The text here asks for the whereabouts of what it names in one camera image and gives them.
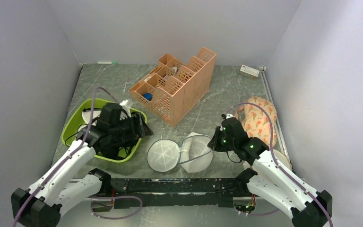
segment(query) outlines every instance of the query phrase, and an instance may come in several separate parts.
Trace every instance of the green plastic tray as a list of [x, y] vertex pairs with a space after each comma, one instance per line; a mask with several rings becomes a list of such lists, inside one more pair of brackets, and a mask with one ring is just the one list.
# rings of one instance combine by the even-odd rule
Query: green plastic tray
[[[65, 144], [65, 139], [67, 139], [69, 136], [73, 135], [74, 133], [77, 132], [77, 129], [80, 127], [80, 125], [82, 124], [85, 124], [84, 120], [83, 120], [83, 117], [81, 115], [81, 112], [84, 110], [84, 109], [87, 109], [87, 108], [91, 108], [91, 101], [92, 99], [88, 99], [86, 100], [77, 110], [76, 112], [73, 114], [73, 116], [70, 118], [69, 122], [66, 124], [65, 126], [65, 129], [63, 130], [62, 132], [62, 143], [64, 145]], [[100, 108], [102, 109], [102, 107], [106, 104], [106, 103], [110, 103], [111, 101], [108, 101], [108, 100], [104, 100], [104, 99], [99, 99], [99, 98], [96, 98], [95, 99], [95, 104], [94, 104], [94, 108]], [[144, 121], [145, 123], [147, 123], [147, 116], [145, 115], [144, 112], [140, 111], [140, 110], [137, 110], [137, 109], [134, 109], [134, 108], [130, 108], [130, 111], [131, 112], [140, 112], [141, 114], [143, 114], [144, 116]], [[70, 139], [68, 139], [68, 144], [71, 144], [73, 142], [73, 140], [75, 139], [75, 137], [72, 137]], [[97, 155], [95, 155], [95, 157], [97, 158], [100, 158], [100, 159], [103, 159], [103, 160], [107, 160], [107, 161], [111, 161], [111, 162], [116, 162], [116, 163], [121, 163], [121, 162], [127, 162], [131, 157], [133, 157], [134, 153], [136, 152], [139, 144], [141, 142], [141, 139], [138, 140], [137, 144], [133, 147], [133, 150], [131, 150], [131, 153], [130, 155], [123, 159], [123, 160], [113, 160], [113, 159], [110, 159], [110, 158], [106, 158], [104, 156], [102, 156], [101, 153], [98, 153]], [[126, 151], [124, 149], [121, 149], [119, 151], [119, 156], [120, 157], [126, 157]]]

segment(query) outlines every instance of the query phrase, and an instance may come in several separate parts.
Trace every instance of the cable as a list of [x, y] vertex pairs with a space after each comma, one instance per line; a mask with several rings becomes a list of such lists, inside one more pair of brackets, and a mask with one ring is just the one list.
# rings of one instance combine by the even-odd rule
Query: cable
[[119, 150], [124, 149], [124, 153], [126, 153], [126, 157], [127, 158], [130, 155], [130, 151], [128, 150], [128, 148], [120, 148]]
[[227, 151], [227, 152], [226, 152], [226, 154], [227, 154], [227, 157], [229, 158], [229, 160], [230, 160], [230, 161], [232, 161], [232, 162], [234, 162], [234, 163], [241, 163], [241, 162], [242, 162], [242, 160], [241, 160], [241, 159], [240, 159], [240, 161], [239, 161], [239, 162], [235, 162], [235, 161], [231, 160], [231, 159], [230, 159], [230, 156], [229, 156], [229, 151]]
[[70, 138], [72, 138], [73, 136], [77, 135], [77, 133], [78, 133], [78, 132], [80, 132], [80, 131], [77, 131], [76, 133], [72, 134], [71, 136], [69, 136], [69, 137], [65, 140], [65, 145], [66, 145], [67, 147], [70, 147], [70, 145], [68, 145], [68, 144], [67, 144], [68, 140], [69, 140]]
[[214, 192], [215, 193], [219, 193], [219, 192], [230, 192], [230, 191], [234, 191], [234, 190], [236, 190], [237, 189], [237, 187], [234, 187], [234, 188], [228, 188], [228, 189], [217, 189], [217, 190], [215, 190]]
[[280, 171], [282, 171], [282, 173], [284, 173], [288, 178], [290, 178], [290, 180], [292, 180], [297, 186], [299, 186], [304, 192], [306, 192], [315, 201], [315, 203], [319, 206], [319, 208], [322, 210], [322, 212], [325, 214], [326, 218], [328, 219], [329, 226], [333, 227], [332, 219], [330, 218], [328, 212], [325, 210], [325, 208], [322, 206], [322, 204], [319, 202], [319, 200], [311, 192], [307, 192], [307, 189], [304, 186], [302, 186], [296, 179], [294, 179], [294, 177], [291, 176], [285, 169], [283, 169], [282, 166], [280, 166], [279, 163], [277, 162], [275, 153], [273, 151], [273, 144], [272, 144], [273, 143], [273, 125], [272, 125], [272, 121], [271, 121], [271, 118], [268, 115], [268, 113], [261, 106], [255, 104], [255, 103], [244, 102], [244, 103], [239, 103], [237, 105], [230, 107], [230, 109], [226, 112], [226, 114], [228, 114], [233, 108], [235, 108], [236, 106], [239, 106], [239, 105], [253, 105], [264, 112], [265, 116], [269, 119], [270, 135], [271, 135], [269, 149], [270, 149], [270, 153], [272, 155], [272, 159], [275, 162], [275, 165], [278, 167], [278, 169], [280, 169]]
[[276, 210], [273, 210], [273, 211], [270, 211], [270, 212], [267, 212], [267, 213], [262, 213], [262, 214], [247, 214], [247, 216], [253, 216], [253, 217], [262, 217], [262, 216], [266, 216], [266, 215], [271, 215], [271, 214], [274, 214], [276, 212], [278, 212], [279, 209], [276, 209]]
[[[109, 93], [109, 91], [107, 91], [105, 88], [103, 87], [97, 87], [95, 88], [94, 90], [94, 94], [93, 94], [93, 98], [91, 100], [91, 111], [94, 112], [94, 105], [95, 105], [95, 97], [96, 97], [96, 93], [98, 90], [102, 90], [104, 91], [105, 93], [107, 93], [115, 102], [118, 102], [117, 99], [111, 94]], [[19, 221], [20, 219], [20, 216], [21, 214], [23, 213], [24, 209], [26, 208], [27, 204], [31, 201], [31, 199], [42, 189], [44, 188], [44, 186], [51, 180], [51, 178], [56, 174], [56, 172], [62, 168], [62, 166], [67, 162], [67, 160], [69, 160], [69, 157], [73, 156], [74, 154], [76, 154], [84, 145], [85, 141], [87, 140], [87, 137], [88, 137], [88, 132], [90, 131], [91, 129], [91, 125], [93, 123], [93, 115], [91, 114], [90, 115], [90, 121], [88, 123], [88, 126], [87, 126], [87, 130], [86, 130], [86, 133], [84, 134], [84, 137], [80, 143], [80, 145], [70, 153], [69, 156], [66, 156], [53, 170], [52, 172], [45, 178], [45, 180], [41, 183], [41, 186], [37, 187], [34, 192], [32, 192], [30, 194], [30, 196], [26, 199], [26, 201], [24, 201], [23, 205], [20, 207], [20, 209], [18, 210], [15, 218], [14, 218], [14, 221], [13, 221], [13, 227], [16, 227], [17, 225], [17, 222]]]
[[133, 149], [133, 147], [134, 147], [134, 146], [129, 147], [129, 148], [124, 148], [124, 151], [126, 152], [126, 155], [127, 155], [126, 157], [128, 157], [128, 156], [131, 154], [131, 150]]
[[[181, 143], [183, 144], [183, 143], [184, 143], [186, 140], [188, 140], [188, 139], [191, 139], [191, 141], [192, 141], [192, 138], [193, 138], [193, 137], [206, 137], [206, 138], [211, 139], [209, 136], [206, 136], [206, 135], [193, 135], [193, 136], [188, 136], [188, 137], [184, 138], [184, 139], [181, 141]], [[186, 160], [186, 161], [184, 161], [184, 162], [179, 162], [179, 165], [183, 165], [183, 164], [186, 164], [186, 163], [192, 162], [192, 161], [194, 161], [195, 159], [198, 159], [198, 158], [200, 158], [200, 157], [202, 157], [202, 156], [204, 156], [204, 155], [207, 155], [207, 154], [209, 154], [209, 153], [211, 153], [211, 152], [212, 152], [212, 149], [211, 149], [211, 148], [208, 148], [208, 152], [207, 152], [207, 153], [204, 153], [204, 154], [198, 155], [197, 157], [194, 157], [194, 158], [192, 158], [192, 159]]]
[[97, 205], [100, 205], [100, 206], [102, 206], [102, 207], [110, 207], [110, 208], [112, 208], [113, 207], [113, 205], [105, 205], [105, 204], [103, 204], [103, 203], [100, 203], [100, 202], [91, 202], [91, 205], [92, 204], [97, 204]]
[[123, 217], [118, 217], [118, 218], [105, 217], [105, 216], [101, 216], [101, 215], [96, 214], [94, 212], [94, 209], [93, 209], [93, 206], [92, 206], [93, 203], [91, 203], [91, 206], [90, 206], [91, 207], [91, 214], [94, 215], [97, 218], [102, 218], [102, 219], [107, 219], [107, 220], [120, 220], [120, 219], [130, 218], [131, 216], [136, 215], [141, 210], [141, 208], [143, 207], [143, 201], [139, 197], [132, 196], [132, 195], [112, 196], [112, 197], [90, 196], [89, 198], [92, 198], [92, 199], [110, 199], [110, 200], [135, 199], [135, 200], [138, 200], [140, 202], [140, 206], [135, 212], [133, 212], [133, 213], [131, 213], [129, 215], [123, 216]]
[[[115, 190], [112, 188], [112, 197], [114, 197], [114, 196], [115, 196]], [[111, 204], [112, 204], [112, 206], [114, 206], [115, 200], [111, 200]]]

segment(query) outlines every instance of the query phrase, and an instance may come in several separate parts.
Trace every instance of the small white box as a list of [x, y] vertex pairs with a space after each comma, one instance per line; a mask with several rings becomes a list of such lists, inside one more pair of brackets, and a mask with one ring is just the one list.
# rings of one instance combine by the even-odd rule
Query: small white box
[[239, 74], [240, 75], [245, 75], [245, 76], [252, 76], [252, 77], [254, 77], [256, 79], [259, 76], [259, 70], [248, 67], [246, 65], [242, 65], [242, 67], [240, 68]]

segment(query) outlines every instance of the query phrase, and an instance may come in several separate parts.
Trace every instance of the white backdrop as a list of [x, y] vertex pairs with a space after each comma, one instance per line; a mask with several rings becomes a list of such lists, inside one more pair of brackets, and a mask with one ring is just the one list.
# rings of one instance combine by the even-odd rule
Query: white backdrop
[[188, 61], [265, 66], [301, 0], [48, 0], [81, 63]]
[[0, 227], [51, 167], [80, 68], [46, 1], [0, 0]]
[[363, 0], [303, 0], [267, 75], [296, 172], [363, 226]]

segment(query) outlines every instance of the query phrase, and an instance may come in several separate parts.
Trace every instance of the orange plastic rack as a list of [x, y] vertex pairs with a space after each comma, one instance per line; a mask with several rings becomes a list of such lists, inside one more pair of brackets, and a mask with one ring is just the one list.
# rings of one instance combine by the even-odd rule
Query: orange plastic rack
[[[208, 92], [215, 61], [216, 53], [207, 48], [191, 57], [188, 64], [167, 53], [129, 90], [130, 96], [174, 127]], [[143, 97], [145, 93], [152, 94], [151, 101]]]

